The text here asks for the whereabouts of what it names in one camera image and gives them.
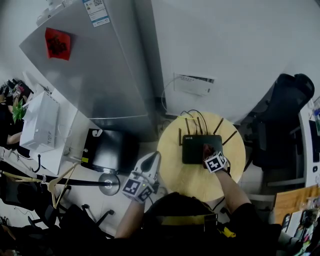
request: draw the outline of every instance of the white wall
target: white wall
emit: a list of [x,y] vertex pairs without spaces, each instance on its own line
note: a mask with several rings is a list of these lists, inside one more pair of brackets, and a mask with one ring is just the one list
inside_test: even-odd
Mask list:
[[310,75],[320,86],[314,0],[151,1],[164,84],[173,73],[216,78],[204,97],[174,91],[172,83],[169,113],[198,109],[239,121],[283,71]]
[[29,71],[41,85],[53,88],[19,48],[37,28],[36,20],[47,7],[46,0],[1,0],[0,83],[12,78],[24,80],[22,72]]

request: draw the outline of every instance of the gray refrigerator door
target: gray refrigerator door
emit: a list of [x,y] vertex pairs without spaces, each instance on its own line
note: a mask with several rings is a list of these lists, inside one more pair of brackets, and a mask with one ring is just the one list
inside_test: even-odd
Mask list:
[[[38,27],[20,48],[47,80],[86,117],[147,115],[143,96],[133,79],[112,22],[93,27],[83,2],[78,0]],[[46,28],[70,35],[69,61],[48,58]]]

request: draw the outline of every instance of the white box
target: white box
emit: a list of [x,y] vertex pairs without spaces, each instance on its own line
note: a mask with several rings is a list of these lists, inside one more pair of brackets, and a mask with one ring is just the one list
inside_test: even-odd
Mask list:
[[53,150],[59,103],[43,91],[26,105],[20,146],[37,153]]

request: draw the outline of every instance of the round wooden table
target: round wooden table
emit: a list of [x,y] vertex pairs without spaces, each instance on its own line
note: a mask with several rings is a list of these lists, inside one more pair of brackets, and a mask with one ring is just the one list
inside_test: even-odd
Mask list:
[[[190,112],[196,119],[199,117],[203,134],[206,126],[202,117],[197,112]],[[222,117],[210,112],[201,112],[208,128],[208,134],[213,134]],[[182,146],[179,146],[179,128],[181,137],[188,134],[185,118],[178,117],[164,130],[158,143],[157,150],[161,153],[160,175],[165,185],[172,191],[182,195],[196,197],[202,202],[208,202],[222,197],[223,191],[215,173],[209,173],[202,164],[183,164]],[[190,134],[196,134],[196,125],[188,119]],[[244,172],[246,164],[246,151],[244,142],[237,129],[231,122],[224,119],[216,131],[224,143],[234,132],[236,133],[223,145],[223,154],[231,163],[230,174],[238,182]]]

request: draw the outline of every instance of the green plant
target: green plant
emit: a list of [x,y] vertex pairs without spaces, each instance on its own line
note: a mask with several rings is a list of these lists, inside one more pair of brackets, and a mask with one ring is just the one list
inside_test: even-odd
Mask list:
[[14,123],[16,123],[17,120],[21,120],[27,112],[27,110],[24,109],[22,105],[23,105],[23,100],[21,99],[18,105],[12,108],[12,118]]

